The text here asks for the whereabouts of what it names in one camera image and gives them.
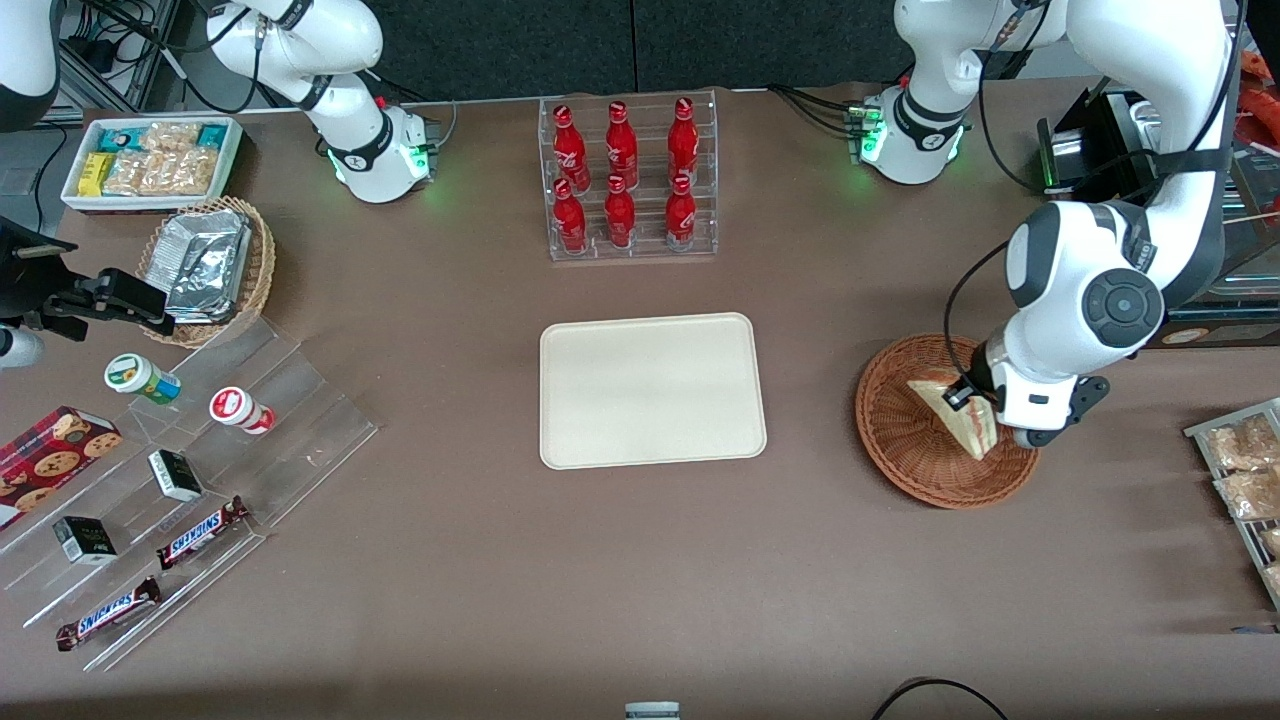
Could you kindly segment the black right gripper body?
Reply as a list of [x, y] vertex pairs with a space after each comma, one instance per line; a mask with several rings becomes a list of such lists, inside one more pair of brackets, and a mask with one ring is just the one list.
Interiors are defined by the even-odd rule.
[[79, 322], [56, 316], [45, 305], [64, 290], [76, 286], [61, 255], [76, 251], [68, 243], [1, 219], [1, 320], [6, 325], [27, 324], [36, 331], [78, 331]]

